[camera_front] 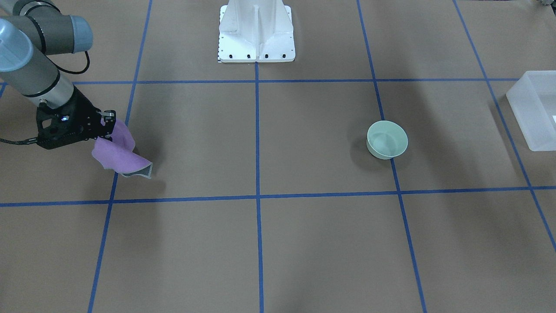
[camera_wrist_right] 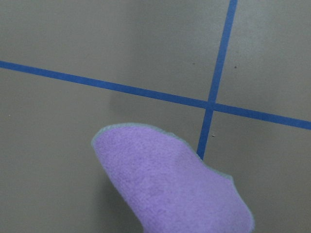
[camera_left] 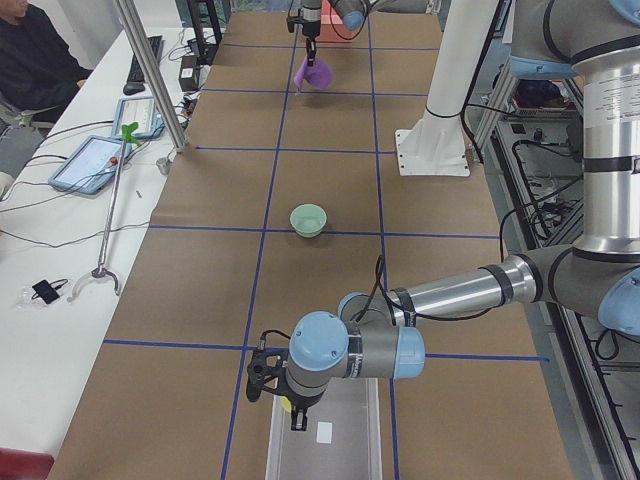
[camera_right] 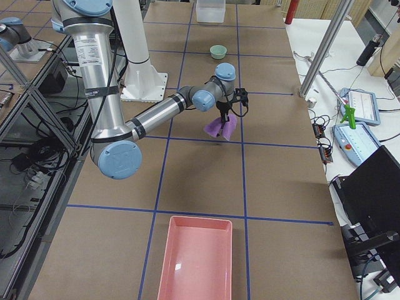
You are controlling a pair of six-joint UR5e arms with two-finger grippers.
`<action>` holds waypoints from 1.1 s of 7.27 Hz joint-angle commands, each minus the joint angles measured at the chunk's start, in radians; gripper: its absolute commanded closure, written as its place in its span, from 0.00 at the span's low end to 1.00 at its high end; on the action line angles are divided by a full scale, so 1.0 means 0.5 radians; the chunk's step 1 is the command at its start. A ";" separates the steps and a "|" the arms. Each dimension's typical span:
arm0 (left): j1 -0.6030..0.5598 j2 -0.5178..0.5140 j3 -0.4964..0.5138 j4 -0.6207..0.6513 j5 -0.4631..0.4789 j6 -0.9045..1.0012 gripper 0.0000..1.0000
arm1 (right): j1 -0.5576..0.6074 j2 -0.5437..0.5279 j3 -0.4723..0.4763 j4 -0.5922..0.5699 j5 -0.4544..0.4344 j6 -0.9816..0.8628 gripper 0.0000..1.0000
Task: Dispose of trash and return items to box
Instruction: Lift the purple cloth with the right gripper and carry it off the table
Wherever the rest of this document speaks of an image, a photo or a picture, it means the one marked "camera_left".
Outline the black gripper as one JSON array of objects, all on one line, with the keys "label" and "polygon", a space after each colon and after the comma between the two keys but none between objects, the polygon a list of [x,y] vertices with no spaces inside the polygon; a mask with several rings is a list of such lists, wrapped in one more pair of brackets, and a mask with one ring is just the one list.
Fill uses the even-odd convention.
[{"label": "black gripper", "polygon": [[288,14],[287,29],[293,33],[296,25],[302,28],[306,39],[306,65],[313,66],[316,58],[316,42],[313,38],[320,35],[320,8],[301,7],[296,15]]},{"label": "black gripper", "polygon": [[[251,353],[247,366],[246,397],[254,403],[263,392],[285,398],[290,397],[290,389],[286,381],[286,365],[288,352],[285,350],[270,351],[255,348]],[[291,430],[306,430],[306,409],[293,405],[291,407]]]}]

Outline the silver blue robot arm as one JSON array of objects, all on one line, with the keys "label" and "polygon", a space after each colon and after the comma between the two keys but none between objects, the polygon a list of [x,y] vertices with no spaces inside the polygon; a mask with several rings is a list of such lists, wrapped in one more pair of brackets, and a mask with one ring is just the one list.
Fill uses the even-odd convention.
[{"label": "silver blue robot arm", "polygon": [[286,17],[287,29],[293,33],[297,26],[301,27],[305,39],[307,67],[313,67],[318,63],[316,41],[321,34],[324,4],[328,5],[329,23],[334,24],[332,16],[336,15],[348,31],[356,32],[355,36],[359,35],[365,20],[373,12],[432,14],[438,13],[441,8],[440,1],[304,0],[293,13],[292,1]]},{"label": "silver blue robot arm", "polygon": [[344,297],[302,317],[284,349],[259,343],[246,396],[290,403],[291,427],[334,378],[419,376],[420,320],[455,322],[513,302],[554,303],[627,334],[639,331],[639,5],[525,1],[515,10],[511,67],[521,79],[580,76],[583,231],[569,245],[502,253],[496,264],[410,288]]}]

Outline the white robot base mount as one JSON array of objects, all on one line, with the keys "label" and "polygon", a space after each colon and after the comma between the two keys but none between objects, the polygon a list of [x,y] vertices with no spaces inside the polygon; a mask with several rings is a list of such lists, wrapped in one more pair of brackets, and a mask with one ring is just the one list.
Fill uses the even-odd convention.
[{"label": "white robot base mount", "polygon": [[395,132],[402,176],[470,175],[461,114],[499,10],[498,0],[451,2],[424,114]]}]

